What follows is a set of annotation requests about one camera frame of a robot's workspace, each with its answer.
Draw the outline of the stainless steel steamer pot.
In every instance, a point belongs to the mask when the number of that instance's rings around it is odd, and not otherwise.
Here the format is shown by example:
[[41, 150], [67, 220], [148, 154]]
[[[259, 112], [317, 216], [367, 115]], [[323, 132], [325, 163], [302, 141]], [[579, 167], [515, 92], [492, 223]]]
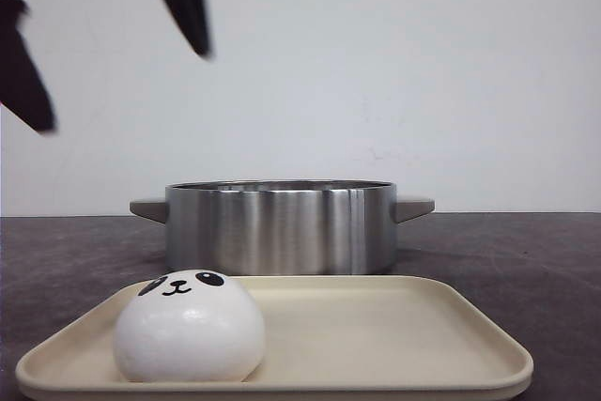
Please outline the stainless steel steamer pot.
[[170, 185], [132, 200], [163, 224], [166, 265], [232, 275], [360, 275], [394, 261], [397, 226], [435, 209], [387, 181], [233, 180]]

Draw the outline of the panda bun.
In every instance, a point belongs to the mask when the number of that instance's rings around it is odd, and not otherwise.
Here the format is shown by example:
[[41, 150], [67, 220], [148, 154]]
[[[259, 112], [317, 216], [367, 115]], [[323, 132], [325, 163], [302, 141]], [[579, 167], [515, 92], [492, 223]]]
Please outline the panda bun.
[[265, 356], [265, 320], [237, 280], [205, 269], [171, 272], [123, 308], [113, 351], [129, 381], [238, 382]]

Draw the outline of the cream plastic tray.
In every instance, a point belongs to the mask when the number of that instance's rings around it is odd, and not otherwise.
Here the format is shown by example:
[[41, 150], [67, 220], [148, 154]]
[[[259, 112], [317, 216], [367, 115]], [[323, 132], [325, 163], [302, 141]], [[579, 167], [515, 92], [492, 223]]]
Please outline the cream plastic tray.
[[259, 367], [235, 383], [129, 382], [116, 318], [130, 285], [18, 361], [35, 400], [508, 400], [531, 354], [452, 287], [412, 276], [250, 276], [267, 329]]

